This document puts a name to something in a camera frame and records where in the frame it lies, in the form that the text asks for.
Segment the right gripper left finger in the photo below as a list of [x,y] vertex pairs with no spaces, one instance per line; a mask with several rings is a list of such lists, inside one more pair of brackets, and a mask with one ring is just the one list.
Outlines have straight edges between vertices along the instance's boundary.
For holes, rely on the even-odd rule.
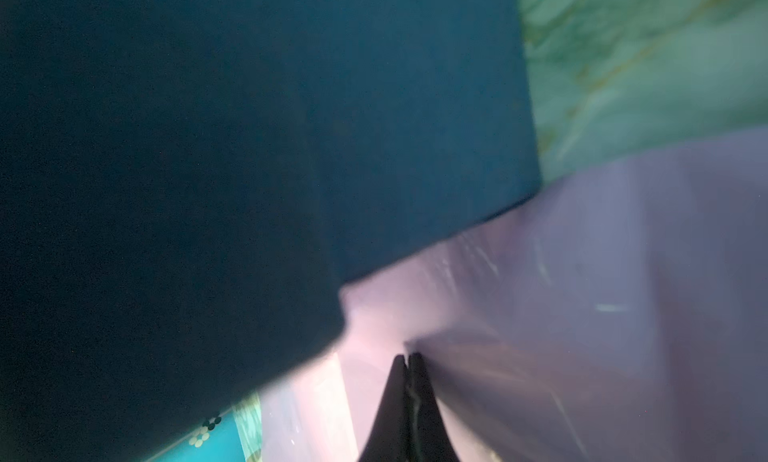
[[403,355],[394,357],[360,462],[405,462],[409,452],[408,369]]

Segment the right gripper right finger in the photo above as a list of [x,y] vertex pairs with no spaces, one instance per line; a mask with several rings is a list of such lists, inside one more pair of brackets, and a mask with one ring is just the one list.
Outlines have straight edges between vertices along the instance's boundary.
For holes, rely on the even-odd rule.
[[459,462],[441,416],[426,362],[420,353],[408,356],[410,460]]

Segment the purple wrapping paper sheet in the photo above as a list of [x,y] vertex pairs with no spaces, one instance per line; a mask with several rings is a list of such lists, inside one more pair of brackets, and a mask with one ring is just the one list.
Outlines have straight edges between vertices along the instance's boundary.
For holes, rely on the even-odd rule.
[[566,176],[341,297],[262,394],[267,461],[356,460],[409,351],[463,461],[763,461],[767,131]]

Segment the dark blue gift box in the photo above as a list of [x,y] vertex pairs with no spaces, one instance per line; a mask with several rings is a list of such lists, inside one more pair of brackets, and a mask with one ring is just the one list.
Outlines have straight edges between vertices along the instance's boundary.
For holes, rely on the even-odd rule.
[[538,192],[518,0],[1,0],[1,457],[137,460]]

